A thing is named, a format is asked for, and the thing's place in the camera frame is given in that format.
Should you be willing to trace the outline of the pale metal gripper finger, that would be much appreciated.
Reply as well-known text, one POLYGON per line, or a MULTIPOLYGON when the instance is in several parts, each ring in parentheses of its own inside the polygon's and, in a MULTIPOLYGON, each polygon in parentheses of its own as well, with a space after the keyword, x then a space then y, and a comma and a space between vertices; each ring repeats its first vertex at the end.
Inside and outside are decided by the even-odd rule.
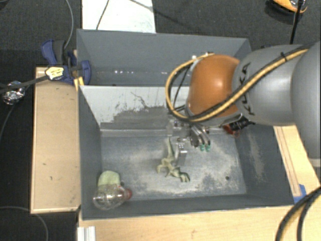
POLYGON ((175 163, 177 166, 183 166, 187 157, 188 151, 183 144, 176 144, 175 163))

